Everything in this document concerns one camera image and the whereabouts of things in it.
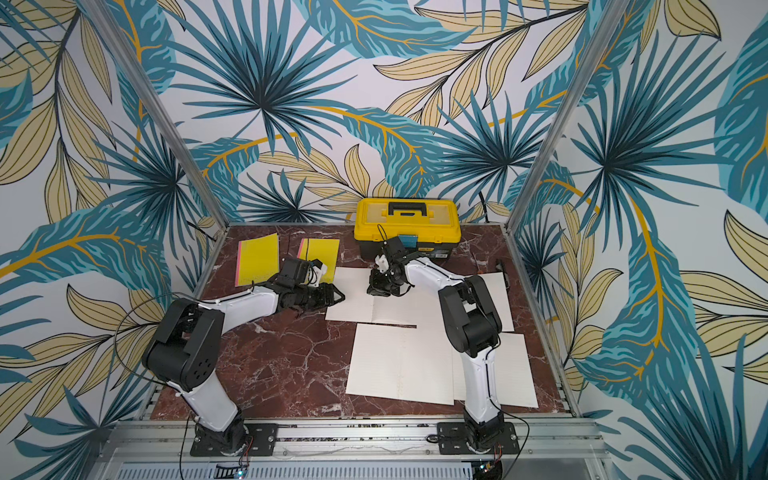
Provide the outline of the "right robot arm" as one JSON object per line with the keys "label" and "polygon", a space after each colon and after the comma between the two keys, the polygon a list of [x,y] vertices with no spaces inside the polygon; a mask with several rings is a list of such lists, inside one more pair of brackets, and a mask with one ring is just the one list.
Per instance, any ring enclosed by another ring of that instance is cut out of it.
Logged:
{"label": "right robot arm", "polygon": [[447,339],[462,362],[467,447],[486,453],[505,427],[495,379],[496,353],[502,343],[496,304],[482,277],[446,270],[423,253],[407,249],[399,237],[383,241],[367,292],[403,297],[412,289],[437,296]]}

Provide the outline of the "yellow cover notebook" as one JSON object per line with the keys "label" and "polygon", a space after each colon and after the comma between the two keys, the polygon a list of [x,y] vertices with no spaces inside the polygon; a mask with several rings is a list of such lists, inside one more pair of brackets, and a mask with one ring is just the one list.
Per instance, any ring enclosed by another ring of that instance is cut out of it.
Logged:
{"label": "yellow cover notebook", "polygon": [[339,258],[339,249],[339,239],[304,238],[300,243],[298,256],[308,261],[319,260],[326,268],[321,282],[332,283]]}
{"label": "yellow cover notebook", "polygon": [[279,237],[276,233],[238,243],[235,285],[244,287],[269,280],[279,271]]}

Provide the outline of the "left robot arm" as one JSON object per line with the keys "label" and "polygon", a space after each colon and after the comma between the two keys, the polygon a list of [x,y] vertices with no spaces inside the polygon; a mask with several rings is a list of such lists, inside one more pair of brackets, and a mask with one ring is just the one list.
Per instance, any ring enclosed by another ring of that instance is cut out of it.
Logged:
{"label": "left robot arm", "polygon": [[195,415],[195,435],[215,452],[242,455],[254,437],[216,373],[222,337],[284,310],[314,312],[343,302],[344,293],[322,281],[325,271],[319,260],[289,258],[278,273],[243,292],[180,298],[167,308],[141,363],[183,398]]}

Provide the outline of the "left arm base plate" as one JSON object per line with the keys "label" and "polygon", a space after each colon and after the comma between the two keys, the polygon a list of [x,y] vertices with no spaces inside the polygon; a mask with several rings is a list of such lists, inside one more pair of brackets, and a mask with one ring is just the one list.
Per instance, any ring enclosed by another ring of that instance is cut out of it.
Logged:
{"label": "left arm base plate", "polygon": [[192,457],[270,457],[274,451],[277,432],[278,425],[274,423],[246,422],[224,432],[215,432],[196,426],[190,455]]}

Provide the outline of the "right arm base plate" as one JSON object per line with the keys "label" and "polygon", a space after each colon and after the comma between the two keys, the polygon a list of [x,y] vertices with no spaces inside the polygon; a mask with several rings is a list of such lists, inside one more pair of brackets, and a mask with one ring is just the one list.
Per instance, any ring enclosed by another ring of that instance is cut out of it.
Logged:
{"label": "right arm base plate", "polygon": [[491,429],[475,429],[465,422],[440,422],[429,438],[436,441],[441,455],[517,454],[522,440],[510,422]]}

